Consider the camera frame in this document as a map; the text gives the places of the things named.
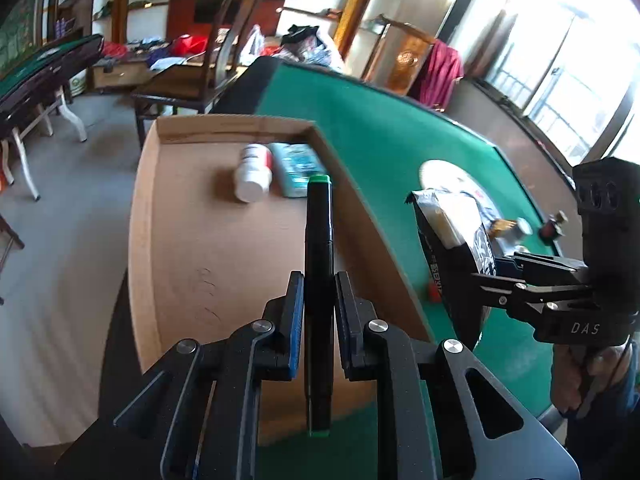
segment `screw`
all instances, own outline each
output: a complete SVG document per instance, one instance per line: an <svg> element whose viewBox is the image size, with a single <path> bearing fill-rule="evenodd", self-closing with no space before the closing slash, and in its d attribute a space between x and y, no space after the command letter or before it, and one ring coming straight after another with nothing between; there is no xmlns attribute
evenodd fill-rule
<svg viewBox="0 0 640 480"><path fill-rule="evenodd" d="M447 339L442 346L444 346L444 349L447 352L450 352L452 354L459 354L460 352L462 352L462 349L464 348L462 346L462 343L460 341L458 341L457 339Z"/></svg>
<svg viewBox="0 0 640 480"><path fill-rule="evenodd" d="M253 328L254 332L257 332L258 334L264 334L273 328L273 323L268 319L259 319L258 321L251 323L251 328Z"/></svg>
<svg viewBox="0 0 640 480"><path fill-rule="evenodd" d="M180 354L190 354L195 352L195 349L198 347L198 342L193 339L183 339L179 341L175 346L175 349Z"/></svg>
<svg viewBox="0 0 640 480"><path fill-rule="evenodd" d="M372 332L386 332L389 329L389 325L386 321L382 321L381 319L373 319L369 321L369 330Z"/></svg>

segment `white table leg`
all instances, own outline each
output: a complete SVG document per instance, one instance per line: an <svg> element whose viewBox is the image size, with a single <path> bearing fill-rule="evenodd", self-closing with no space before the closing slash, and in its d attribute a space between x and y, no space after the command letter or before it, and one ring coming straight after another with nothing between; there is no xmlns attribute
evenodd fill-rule
<svg viewBox="0 0 640 480"><path fill-rule="evenodd" d="M0 144L2 144L2 172L10 186L14 183L15 179L14 174L11 173L11 169L9 168L9 141L2 139Z"/></svg>
<svg viewBox="0 0 640 480"><path fill-rule="evenodd" d="M42 120L44 121L44 127L46 128L47 135L51 137L53 135L53 127L51 126L51 119L49 119L49 114L42 106L42 103L38 104L36 107L38 109L38 113L42 116Z"/></svg>
<svg viewBox="0 0 640 480"><path fill-rule="evenodd" d="M38 193L33 180L31 180L31 172L29 171L29 163L27 162L27 152L24 151L24 144L20 139L20 130L18 128L14 128L12 130L12 134L14 134L15 145L17 146L18 154L20 155L20 162L22 163L22 172L24 173L24 179L27 181L27 186L29 186L29 189L31 189L33 199L40 200L40 194Z"/></svg>
<svg viewBox="0 0 640 480"><path fill-rule="evenodd" d="M60 100L60 114L76 127L76 130L78 130L78 137L80 137L80 142L85 142L86 131L84 130L84 124L82 124L80 117L73 113L66 105L65 92L62 87L56 90L56 98Z"/></svg>

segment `sleeve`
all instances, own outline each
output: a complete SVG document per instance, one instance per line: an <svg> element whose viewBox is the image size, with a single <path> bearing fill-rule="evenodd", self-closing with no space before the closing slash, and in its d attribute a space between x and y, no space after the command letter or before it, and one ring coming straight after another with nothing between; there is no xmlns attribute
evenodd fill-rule
<svg viewBox="0 0 640 480"><path fill-rule="evenodd" d="M565 447L574 457L584 478L618 444L626 433L629 415L637 411L639 394L635 390L638 345L631 342L632 356L626 376L594 399L589 413L577 420L568 418Z"/></svg>

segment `green felt tabletop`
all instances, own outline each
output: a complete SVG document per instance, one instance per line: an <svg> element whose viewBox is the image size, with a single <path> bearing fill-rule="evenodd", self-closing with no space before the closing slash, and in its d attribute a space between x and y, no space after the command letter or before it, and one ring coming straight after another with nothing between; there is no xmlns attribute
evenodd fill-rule
<svg viewBox="0 0 640 480"><path fill-rule="evenodd" d="M263 92L256 113L318 124L420 297L436 341L454 332L443 306L427 300L430 275L413 209L404 204L410 191L420 189L420 165L434 158L452 162L484 187L505 218L523 217L534 231L542 224L521 183L491 144L403 100L346 78L283 64ZM534 253L551 254L536 236L527 238L526 245ZM494 310L475 354L538 416L550 405L551 345L534 341L532 333L531 327Z"/></svg>
<svg viewBox="0 0 640 480"><path fill-rule="evenodd" d="M257 87L243 88L249 94ZM500 153L481 137L439 115L349 79L288 64L278 66L267 87L257 91L255 114L315 121L335 148L420 298L425 325L436 341L454 336L454 332L443 306L427 300L430 274L413 208L404 204L410 191L420 189L420 165L430 159L452 162L484 187L506 218L526 218L534 229L542 224ZM248 94L240 96L240 102L248 100ZM526 245L532 252L551 254L537 237L529 237ZM552 355L550 345L534 341L532 332L503 311L494 311L476 355L538 416L550 405ZM424 409L434 434L426 400ZM256 462L257 480L374 479L376 471L374 404L334 422L327 438L297 434L261 447Z"/></svg>
<svg viewBox="0 0 640 480"><path fill-rule="evenodd" d="M76 46L80 46L94 39L95 36L85 36L79 40L69 41L68 43L59 44L52 48L41 48L0 80L0 97L10 92L16 85L23 83L38 70L49 64L53 57L58 57Z"/></svg>

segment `hand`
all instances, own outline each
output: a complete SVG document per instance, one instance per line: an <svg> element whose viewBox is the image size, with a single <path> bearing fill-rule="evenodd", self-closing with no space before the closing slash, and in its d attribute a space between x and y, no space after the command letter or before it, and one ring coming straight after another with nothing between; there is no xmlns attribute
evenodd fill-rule
<svg viewBox="0 0 640 480"><path fill-rule="evenodd" d="M609 378L618 364L620 356L625 351L625 345L610 346L595 355L587 366L587 373L593 377L604 378L604 390L609 384ZM626 350L611 385L619 383L629 368L631 361L631 347ZM554 345L554 362L551 367L551 402L561 413L567 410L577 410L582 403L580 395L580 364L572 356L568 345Z"/></svg>

